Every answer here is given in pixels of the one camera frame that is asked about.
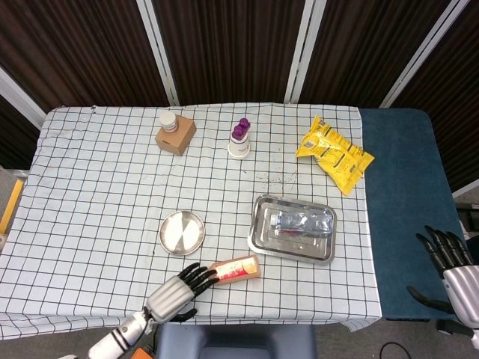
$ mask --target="small silver dish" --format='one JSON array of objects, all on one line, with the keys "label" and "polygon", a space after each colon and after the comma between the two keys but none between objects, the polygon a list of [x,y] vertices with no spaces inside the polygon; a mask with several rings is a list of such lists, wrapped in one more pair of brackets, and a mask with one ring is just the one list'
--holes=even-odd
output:
[{"label": "small silver dish", "polygon": [[[281,212],[328,213],[333,217],[332,231],[315,236],[276,236],[271,231],[271,218]],[[329,263],[335,255],[335,237],[336,213],[331,207],[264,194],[259,196],[253,208],[248,244],[251,250],[257,253],[325,264]]]},{"label": "small silver dish", "polygon": [[171,213],[159,228],[159,242],[171,254],[185,256],[204,241],[204,223],[195,213]]}]

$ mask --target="small cardboard box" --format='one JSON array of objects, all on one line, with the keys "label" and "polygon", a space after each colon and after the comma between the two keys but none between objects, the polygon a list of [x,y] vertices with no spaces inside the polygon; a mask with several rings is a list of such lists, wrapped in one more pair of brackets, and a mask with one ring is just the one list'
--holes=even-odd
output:
[{"label": "small cardboard box", "polygon": [[178,115],[177,124],[178,128],[174,132],[166,132],[164,129],[160,129],[155,140],[162,150],[181,156],[192,140],[196,132],[196,126],[193,120]]}]

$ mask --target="plastic bag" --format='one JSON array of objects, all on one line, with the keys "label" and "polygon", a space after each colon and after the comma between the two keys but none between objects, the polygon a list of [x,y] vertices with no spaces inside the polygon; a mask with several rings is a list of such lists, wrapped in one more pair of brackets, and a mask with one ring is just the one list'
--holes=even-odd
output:
[{"label": "plastic bag", "polygon": [[317,164],[346,196],[374,160],[372,155],[343,138],[319,116],[314,118],[309,133],[296,151],[296,157],[302,156],[315,156]]}]

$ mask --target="round metal plate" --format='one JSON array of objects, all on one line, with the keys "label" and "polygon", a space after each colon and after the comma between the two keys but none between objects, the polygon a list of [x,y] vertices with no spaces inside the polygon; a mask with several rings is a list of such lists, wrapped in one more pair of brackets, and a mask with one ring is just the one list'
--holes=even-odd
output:
[{"label": "round metal plate", "polygon": [[198,249],[204,240],[204,223],[195,213],[171,213],[159,228],[159,242],[171,254],[185,256]]}]

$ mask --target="white jar lid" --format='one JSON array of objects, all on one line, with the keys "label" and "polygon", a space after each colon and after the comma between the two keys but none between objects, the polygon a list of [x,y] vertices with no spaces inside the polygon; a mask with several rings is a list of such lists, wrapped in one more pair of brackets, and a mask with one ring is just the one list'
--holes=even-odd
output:
[{"label": "white jar lid", "polygon": [[177,115],[171,111],[162,111],[159,114],[159,122],[164,129],[173,129],[177,125]]}]

